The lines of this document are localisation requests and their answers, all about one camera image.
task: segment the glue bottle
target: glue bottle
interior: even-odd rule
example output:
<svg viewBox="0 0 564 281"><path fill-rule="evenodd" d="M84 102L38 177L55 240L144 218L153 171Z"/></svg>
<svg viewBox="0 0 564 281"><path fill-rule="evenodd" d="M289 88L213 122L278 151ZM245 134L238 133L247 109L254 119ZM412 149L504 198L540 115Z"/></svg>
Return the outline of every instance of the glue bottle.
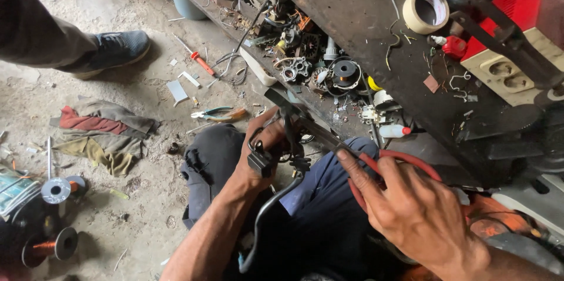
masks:
<svg viewBox="0 0 564 281"><path fill-rule="evenodd" d="M404 135L410 134L411 129L402 125L387 125L381 126L378 133L383 138L401 138Z"/></svg>

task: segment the screwdriver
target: screwdriver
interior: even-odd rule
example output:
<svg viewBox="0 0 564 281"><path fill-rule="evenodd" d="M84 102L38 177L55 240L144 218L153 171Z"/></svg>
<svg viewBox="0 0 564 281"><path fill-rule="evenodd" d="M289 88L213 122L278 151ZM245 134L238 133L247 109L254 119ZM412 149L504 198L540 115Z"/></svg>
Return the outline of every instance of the screwdriver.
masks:
<svg viewBox="0 0 564 281"><path fill-rule="evenodd" d="M198 62L211 76L214 76L216 78L219 77L219 75L217 75L217 73L200 57L200 54L198 52L193 52L192 50L190 50L190 48L186 45L186 43L184 43L178 36L176 36L175 34L173 34L174 37L180 42L180 44L182 44L182 46L184 46L184 48L186 48L186 50L191 54L190 58L195 60L196 62Z"/></svg>

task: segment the workbench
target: workbench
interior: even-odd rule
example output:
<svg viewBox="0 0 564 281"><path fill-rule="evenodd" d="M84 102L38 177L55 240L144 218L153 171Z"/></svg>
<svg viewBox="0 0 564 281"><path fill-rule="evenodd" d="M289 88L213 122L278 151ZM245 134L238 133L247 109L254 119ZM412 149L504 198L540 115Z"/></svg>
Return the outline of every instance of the workbench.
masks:
<svg viewBox="0 0 564 281"><path fill-rule="evenodd" d="M219 7L210 4L202 7L202 0L191 0L214 21L220 28L237 42L243 35L242 30L223 25L219 16ZM499 167L486 159L486 141L457 143L457 129L464 121L464 113L474 110L473 115L501 111L507 104L486 86L469 83L465 90L478 96L478 102L464 102L454 97L459 95L450 89L450 77L466 72L458 62L443 58L438 52L432 66L425 61L423 54L429 53L430 46L422 35L407 29L400 19L394 26L394 32L402 29L409 36L416 38L411 44L402 40L402 46L392 50L389 57L390 69L386 66L386 52L396 38L390 34L389 27L397 19L391 0L292 0L324 32L335 40L368 73L375 82L384 88L405 111L413 116L417 124L426 129L461 166L484 187L494 187L506 180L505 168ZM405 0L395 0L401 16ZM264 57L264 50L258 47L242 46L288 90L293 85L284 82L280 72L272 67L272 58ZM427 88L423 81L431 74L441 86L435 93ZM367 136L370 129L361 125L357 117L348 117L343 123L343 114L334 119L336 106L333 97L320 98L302 87L302 92L295 94L308 108L343 138Z"/></svg>

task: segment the blue sneaker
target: blue sneaker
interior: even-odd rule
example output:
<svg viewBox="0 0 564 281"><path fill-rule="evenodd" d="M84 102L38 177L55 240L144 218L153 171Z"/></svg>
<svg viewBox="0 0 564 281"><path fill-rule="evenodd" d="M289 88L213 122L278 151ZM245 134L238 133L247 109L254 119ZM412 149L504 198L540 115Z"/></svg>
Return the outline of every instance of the blue sneaker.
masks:
<svg viewBox="0 0 564 281"><path fill-rule="evenodd" d="M84 73L73 73L78 79L88 79L104 69L139 61L149 51L151 40L144 31L109 32L95 34L98 52L89 61Z"/></svg>

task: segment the concrete floor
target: concrete floor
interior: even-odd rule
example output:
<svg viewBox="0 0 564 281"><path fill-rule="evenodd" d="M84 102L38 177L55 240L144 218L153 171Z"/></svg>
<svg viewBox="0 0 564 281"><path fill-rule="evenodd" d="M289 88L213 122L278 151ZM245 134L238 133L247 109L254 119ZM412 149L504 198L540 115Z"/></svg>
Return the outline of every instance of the concrete floor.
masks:
<svg viewBox="0 0 564 281"><path fill-rule="evenodd" d="M198 80L204 86L212 80L201 67L188 60L172 33L184 38L201 54L207 46L210 61L228 53L236 44L211 21L167 21L180 17L170 0L41 2L54 16L84 32L141 29L151 37L152 46L142 61L106 70L95 80L86 82L52 69L0 62L0 130L9 132L4 144L16 153L16 167L45 176L45 156L29 153L25 148L29 142L45 145L48 135L56 139L58 131L48 126L48 120L59 116L64 105L72 105L77 95L112 101L138 115L158 119L162 125L155 136L145 140L148 155L124 178L114 178L103 167L93 167L87 159L54 154L54 162L74 163L69 169L57 170L58 176L82 174L91 183L91 190L78 205L67 203L67 210L77 213L69 224L82 232L77 253L65 262L46 260L34 270L33 280L64 275L77 275L80 280L154 280L164 267L161 263L187 233L181 220L188 197L185 181L179 176L182 158L167 155L165 151L173 141L188 145L193 136L186 131L203 124L190 118L191 101L173 108L173 97L165 84L177 79L184 70L200 75ZM174 58L179 62L173 67L169 62ZM242 67L241 58L233 61L228 77ZM254 92L261 85L252 74L240 87L217 82L210 89L196 90L186 78L180 82L189 96L198 98L201 108L245 106L254 115L260 108L252 103L272 106ZM244 98L237 97L240 90L246 92ZM244 130L246 121L236 126ZM123 200L110 195L111 188L126 192L131 198ZM129 214L127 221L119 218L123 213ZM114 271L125 249L127 253Z"/></svg>

